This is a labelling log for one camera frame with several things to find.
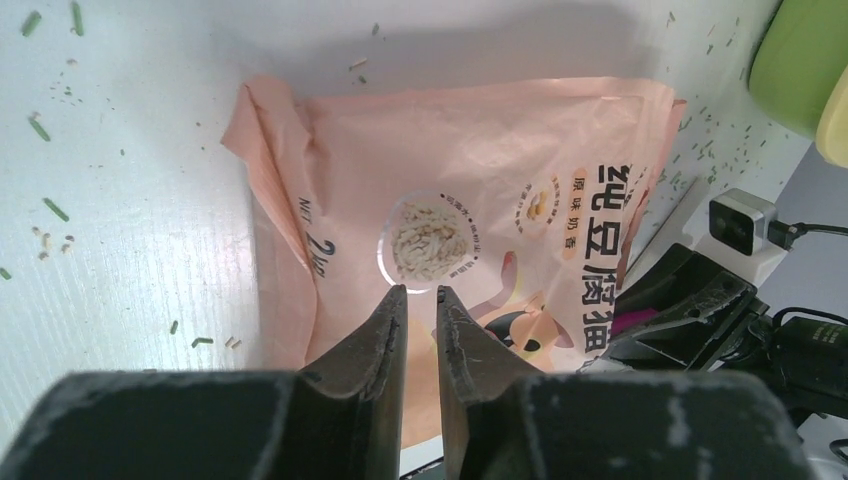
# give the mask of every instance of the scattered debris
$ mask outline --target scattered debris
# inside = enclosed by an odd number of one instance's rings
[[[53,203],[53,200],[50,200],[49,198],[45,197],[42,198],[41,201],[44,202],[44,204],[47,205],[47,208],[52,210],[57,217],[61,218],[62,221],[67,222],[68,220],[70,220],[70,217],[68,217],[68,215],[65,214],[65,212],[63,212],[61,208],[59,208],[55,203]]]
[[[197,348],[197,346],[200,345],[201,343],[205,343],[207,345],[212,345],[213,343],[215,343],[215,341],[212,340],[209,337],[197,337],[197,338],[194,339],[193,342],[191,342],[191,348]]]
[[[230,337],[227,339],[227,343],[224,344],[227,348],[232,348],[235,350],[238,346],[241,345],[241,340],[236,340],[236,337]]]
[[[82,11],[80,11],[79,3],[71,2],[71,10],[74,13],[74,31],[81,37],[85,34],[85,29],[82,26]]]
[[[692,117],[689,117],[689,118],[686,120],[686,123],[682,123],[682,122],[681,122],[681,124],[680,124],[680,128],[678,128],[678,129],[677,129],[677,131],[679,132],[679,131],[681,131],[681,130],[686,130],[686,127],[688,127],[688,126],[689,126],[689,123],[690,123],[691,121],[692,121]]]
[[[36,120],[35,116],[29,117],[29,124],[32,126],[32,129],[35,130],[35,133],[37,133],[38,136],[41,137],[42,140],[44,140],[45,142],[50,141],[50,135],[48,135],[47,131],[44,130],[44,127],[42,127],[41,124],[38,123],[38,120]]]
[[[368,59],[365,58],[365,57],[360,58],[359,60],[353,62],[349,67],[347,67],[347,71],[351,72],[351,71],[353,71],[354,68],[361,67],[362,65],[365,65],[365,62],[367,62],[367,61],[368,61]]]
[[[35,30],[35,27],[37,27],[40,22],[41,14],[33,10],[27,17],[24,25],[21,27],[21,35],[25,37],[32,35],[33,30]]]

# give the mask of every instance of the cat litter bag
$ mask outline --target cat litter bag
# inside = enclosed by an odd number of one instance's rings
[[[305,366],[405,284],[404,446],[440,432],[438,285],[516,355],[577,370],[606,348],[682,109],[617,78],[303,101],[245,83],[222,143],[257,203],[266,366]]]

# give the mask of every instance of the white table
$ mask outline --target white table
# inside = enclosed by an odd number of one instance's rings
[[[740,79],[778,0],[80,3],[83,37],[70,32],[68,2],[0,0],[0,267],[13,275],[0,279],[0,450],[72,370],[259,366],[249,192],[218,145],[253,74],[280,75],[302,95],[538,77],[666,82],[692,120],[634,253],[696,176],[715,166],[715,192],[774,199],[809,145],[770,124]],[[31,10],[43,20],[24,38]],[[27,122],[35,111],[49,143]],[[34,226],[52,235],[43,261]],[[231,335],[237,350],[223,345]],[[192,349],[197,336],[216,343]]]

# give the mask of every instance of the camera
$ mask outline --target camera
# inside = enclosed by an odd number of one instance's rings
[[[710,235],[747,256],[766,246],[774,221],[777,207],[773,203],[738,188],[710,201]]]

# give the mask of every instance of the black device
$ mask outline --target black device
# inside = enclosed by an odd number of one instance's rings
[[[811,414],[848,418],[848,322],[793,308],[770,316],[756,288],[704,255],[673,245],[616,301],[616,316],[654,310],[614,336],[604,358],[637,370],[743,371],[763,380],[795,426]]]
[[[773,203],[734,188],[710,201],[710,235],[743,255],[761,250],[777,220]]]

